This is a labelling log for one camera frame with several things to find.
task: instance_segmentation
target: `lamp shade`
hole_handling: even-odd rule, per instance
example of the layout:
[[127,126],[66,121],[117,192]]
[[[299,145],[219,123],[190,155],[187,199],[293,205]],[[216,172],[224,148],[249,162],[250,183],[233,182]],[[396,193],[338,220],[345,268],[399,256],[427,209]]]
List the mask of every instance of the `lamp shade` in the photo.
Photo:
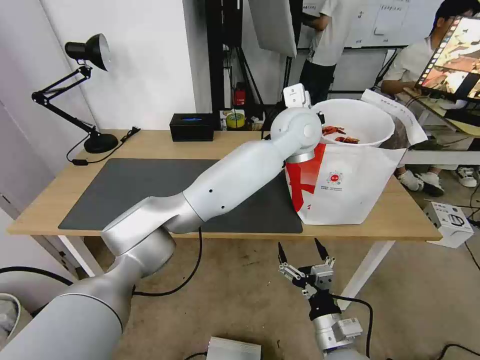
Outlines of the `lamp shade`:
[[97,68],[109,70],[110,49],[102,33],[93,35],[86,42],[67,42],[65,52],[74,60],[90,61]]

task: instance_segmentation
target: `desk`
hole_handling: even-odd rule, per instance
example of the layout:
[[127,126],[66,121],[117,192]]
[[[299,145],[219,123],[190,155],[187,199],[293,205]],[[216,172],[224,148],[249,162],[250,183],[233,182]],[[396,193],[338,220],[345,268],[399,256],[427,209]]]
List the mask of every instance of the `desk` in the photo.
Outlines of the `desk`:
[[[397,98],[403,103],[407,103],[411,99],[418,97],[420,94],[412,89],[405,88],[404,92],[397,95]],[[480,138],[480,126],[473,126],[463,122],[451,120],[445,117],[446,110],[441,108],[436,102],[430,98],[422,97],[414,100],[414,103],[423,107],[423,112],[418,118],[420,125],[424,125],[425,120],[430,114],[441,119],[452,136],[452,142],[461,138],[469,138],[470,142],[473,138]],[[401,160],[401,164],[409,165],[480,165],[480,151],[465,150],[442,150],[442,151],[424,151],[409,150]]]
[[[118,138],[125,130],[108,131]],[[221,159],[246,141],[260,139],[259,132],[215,132],[212,142],[173,142],[169,131],[142,130],[117,150],[112,158],[136,159]],[[80,153],[77,158],[96,160],[101,154]],[[85,269],[95,276],[103,271],[87,249],[81,237],[100,236],[100,231],[64,230],[58,226],[105,162],[88,166],[68,165],[35,201],[8,228],[10,234],[58,236]],[[174,234],[175,238],[197,238],[196,233]],[[300,234],[271,233],[204,233],[207,238],[271,239],[274,241],[302,239],[374,240],[376,241],[361,263],[342,295],[354,297],[382,261],[395,241],[438,241],[440,233],[422,210],[392,177],[372,212],[361,225],[303,225]]]

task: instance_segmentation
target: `lamp arm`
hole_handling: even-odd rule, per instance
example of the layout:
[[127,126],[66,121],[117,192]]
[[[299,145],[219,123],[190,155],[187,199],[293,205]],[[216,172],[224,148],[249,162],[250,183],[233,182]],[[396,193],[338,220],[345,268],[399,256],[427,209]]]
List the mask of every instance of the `lamp arm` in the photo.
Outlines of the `lamp arm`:
[[[78,69],[76,69],[74,72],[70,73],[69,75],[61,78],[60,80],[54,82],[52,85],[49,85],[47,86],[46,88],[42,89],[42,90],[39,90],[39,91],[35,91],[32,95],[31,95],[31,98],[34,102],[36,102],[37,104],[39,105],[42,105],[44,108],[47,108],[48,110],[54,112],[55,114],[57,114],[58,116],[64,118],[65,120],[67,120],[68,122],[72,123],[73,125],[79,127],[80,129],[84,130],[85,132],[89,133],[89,134],[94,134],[94,133],[97,133],[97,131],[95,130],[95,126],[88,126],[87,124],[85,124],[83,121],[81,121],[80,119],[74,117],[74,116],[71,116],[70,114],[66,113],[65,111],[63,111],[62,109],[56,107],[55,105],[51,104],[50,103],[50,100],[51,99],[54,99],[56,98],[58,95],[61,95],[65,92],[67,92],[68,90],[70,90],[71,88],[74,88],[75,86],[83,83],[85,80],[89,79],[90,78],[90,75],[91,75],[91,72],[92,72],[92,68],[90,66],[87,66],[87,65],[83,65],[83,66],[80,66]],[[68,80],[72,77],[74,77],[76,74],[82,74],[83,75],[83,78],[81,78],[80,80],[77,80],[75,81],[74,83],[68,85],[68,86],[65,86],[65,87],[61,87],[61,88],[54,88],[56,87],[57,85],[63,83],[65,80]]]

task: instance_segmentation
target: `sneaker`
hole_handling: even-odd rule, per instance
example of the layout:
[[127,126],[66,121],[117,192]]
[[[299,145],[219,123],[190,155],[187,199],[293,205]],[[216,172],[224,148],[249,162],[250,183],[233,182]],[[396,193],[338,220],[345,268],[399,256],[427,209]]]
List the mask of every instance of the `sneaker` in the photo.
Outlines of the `sneaker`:
[[422,191],[424,188],[424,182],[416,177],[410,170],[399,175],[397,179],[400,181],[400,184],[410,191]]
[[475,188],[477,186],[477,179],[475,178],[475,168],[473,167],[457,167],[455,174],[458,177],[458,182],[466,188]]
[[418,178],[423,180],[423,191],[428,195],[437,198],[445,194],[444,189],[440,185],[440,178],[434,172],[425,172],[421,174],[415,174]]

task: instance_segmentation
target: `desk lamp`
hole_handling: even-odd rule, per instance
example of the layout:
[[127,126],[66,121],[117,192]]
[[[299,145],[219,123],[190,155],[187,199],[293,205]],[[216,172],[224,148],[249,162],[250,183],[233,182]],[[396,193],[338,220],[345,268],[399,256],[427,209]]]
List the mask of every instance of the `desk lamp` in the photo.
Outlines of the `desk lamp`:
[[[89,137],[83,146],[88,153],[100,154],[113,150],[119,144],[118,139],[114,135],[100,133],[94,125],[73,117],[50,103],[52,99],[90,78],[92,67],[87,65],[87,61],[90,61],[102,70],[108,71],[110,65],[110,50],[107,39],[105,39],[105,36],[100,33],[92,36],[85,43],[67,42],[65,44],[65,52],[81,66],[71,74],[54,82],[52,85],[34,92],[31,95],[31,98],[37,104],[42,105],[70,123],[78,126],[80,129],[86,131],[89,134]],[[81,74],[83,77],[70,85],[56,87],[77,74]]]

